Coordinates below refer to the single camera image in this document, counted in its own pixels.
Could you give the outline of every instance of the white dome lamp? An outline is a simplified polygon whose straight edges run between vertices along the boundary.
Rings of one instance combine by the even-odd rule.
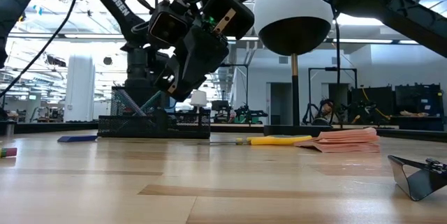
[[[320,45],[332,26],[332,8],[323,0],[255,0],[254,29],[269,50],[291,57],[293,125],[300,125],[298,55]]]

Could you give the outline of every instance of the pink paper stack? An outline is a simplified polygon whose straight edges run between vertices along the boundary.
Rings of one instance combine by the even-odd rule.
[[[376,129],[341,130],[322,132],[318,137],[308,141],[296,142],[297,147],[314,147],[324,153],[340,153],[350,151],[380,152]]]

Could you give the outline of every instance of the screwdriver handle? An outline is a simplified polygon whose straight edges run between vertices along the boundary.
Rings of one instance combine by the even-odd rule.
[[[295,142],[301,142],[312,139],[312,136],[300,137],[250,137],[251,145],[291,145]]]

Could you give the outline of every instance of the yellow screwdriver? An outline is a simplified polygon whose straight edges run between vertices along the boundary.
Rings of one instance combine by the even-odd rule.
[[[267,137],[248,137],[247,139],[237,138],[236,141],[197,141],[186,142],[186,144],[250,144],[250,145],[292,145],[295,142],[301,142],[312,139],[312,136],[267,136]]]

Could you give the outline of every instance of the table surface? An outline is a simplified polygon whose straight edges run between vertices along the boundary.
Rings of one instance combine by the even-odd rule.
[[[447,189],[412,202],[386,156],[447,160],[447,144],[382,138],[379,154],[183,140],[0,138],[0,223],[446,223]],[[234,140],[241,134],[213,134]]]

